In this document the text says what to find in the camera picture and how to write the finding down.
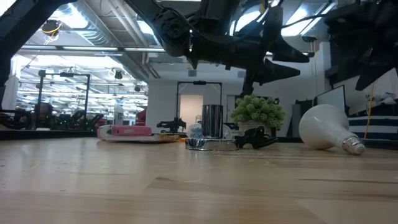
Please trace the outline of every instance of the cable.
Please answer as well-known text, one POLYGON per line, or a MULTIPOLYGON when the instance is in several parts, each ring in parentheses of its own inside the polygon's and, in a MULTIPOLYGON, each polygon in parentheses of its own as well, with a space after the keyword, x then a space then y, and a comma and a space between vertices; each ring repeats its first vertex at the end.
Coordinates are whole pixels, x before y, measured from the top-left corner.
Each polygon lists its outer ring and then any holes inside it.
POLYGON ((309 20, 309 19, 315 19, 315 18, 318 18, 318 17, 326 17, 326 16, 328 16, 327 13, 326 14, 319 14, 319 15, 315 15, 315 16, 308 16, 308 17, 305 17, 303 19, 299 19, 299 20, 297 20, 297 21, 295 21, 295 22, 293 22, 291 24, 283 25, 282 28, 290 27, 292 25, 298 24, 299 22, 303 22, 303 21, 306 21, 306 20, 309 20))
POLYGON ((52 33, 55 33, 57 30, 59 30, 59 29, 61 28, 61 25, 62 25, 62 24, 60 24, 56 29, 51 30, 51 31, 44 31, 44 30, 43 30, 43 27, 42 27, 42 32, 45 33, 45 34, 52 34, 52 33))
POLYGON ((23 71, 25 68, 27 68, 38 56, 39 56, 39 54, 37 54, 34 58, 32 58, 32 60, 30 60, 30 62, 29 62, 27 65, 25 65, 25 67, 23 67, 23 68, 20 70, 20 72, 23 71))
POLYGON ((368 129, 369 129, 369 125, 370 125, 370 123, 371 123, 373 94, 374 94, 374 83, 373 83, 373 86, 372 86, 371 104, 370 104, 370 106, 369 106, 369 114, 368 114, 368 124, 366 125, 366 130, 365 130, 364 139, 367 139, 367 138, 368 138, 368 129))

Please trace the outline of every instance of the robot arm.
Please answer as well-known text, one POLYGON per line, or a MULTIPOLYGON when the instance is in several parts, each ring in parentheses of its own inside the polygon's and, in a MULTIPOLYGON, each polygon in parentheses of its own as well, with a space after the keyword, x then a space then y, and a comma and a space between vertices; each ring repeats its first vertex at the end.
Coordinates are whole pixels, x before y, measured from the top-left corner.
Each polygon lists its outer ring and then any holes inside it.
POLYGON ((239 0, 202 0, 200 10, 187 16, 153 0, 126 0, 126 3, 152 27, 168 54, 186 56, 194 69, 199 60, 225 65, 227 70, 231 67, 246 69, 242 95, 252 93, 254 82, 262 85, 300 74, 297 69, 266 59, 268 52, 273 54, 274 60, 309 62, 308 56, 282 38, 281 6, 270 7, 266 16, 259 16, 259 22, 253 21, 237 36, 230 36, 227 33, 239 0))

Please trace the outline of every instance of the wooden table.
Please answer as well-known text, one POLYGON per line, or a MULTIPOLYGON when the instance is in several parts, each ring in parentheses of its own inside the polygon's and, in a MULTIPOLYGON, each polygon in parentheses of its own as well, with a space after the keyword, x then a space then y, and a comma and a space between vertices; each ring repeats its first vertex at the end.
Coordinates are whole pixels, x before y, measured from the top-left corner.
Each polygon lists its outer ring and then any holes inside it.
POLYGON ((0 223, 398 223, 398 152, 0 142, 0 223))

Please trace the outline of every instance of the white light bulb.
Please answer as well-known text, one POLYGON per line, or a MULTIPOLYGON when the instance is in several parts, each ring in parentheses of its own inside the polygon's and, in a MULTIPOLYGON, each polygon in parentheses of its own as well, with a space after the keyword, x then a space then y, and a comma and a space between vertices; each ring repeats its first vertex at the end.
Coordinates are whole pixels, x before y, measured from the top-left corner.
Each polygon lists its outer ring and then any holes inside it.
POLYGON ((362 140, 348 128, 344 112, 332 105, 318 105, 303 115, 298 131, 303 142, 316 149, 337 146, 353 155, 364 153, 362 140))

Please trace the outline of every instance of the metal cup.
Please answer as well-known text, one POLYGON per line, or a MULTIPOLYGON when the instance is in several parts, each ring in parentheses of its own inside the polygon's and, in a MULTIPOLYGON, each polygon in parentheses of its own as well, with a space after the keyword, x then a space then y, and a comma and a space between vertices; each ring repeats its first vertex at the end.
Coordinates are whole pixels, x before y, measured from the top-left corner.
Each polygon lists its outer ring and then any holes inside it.
POLYGON ((203 105, 201 133, 205 138, 223 138, 223 105, 203 105))

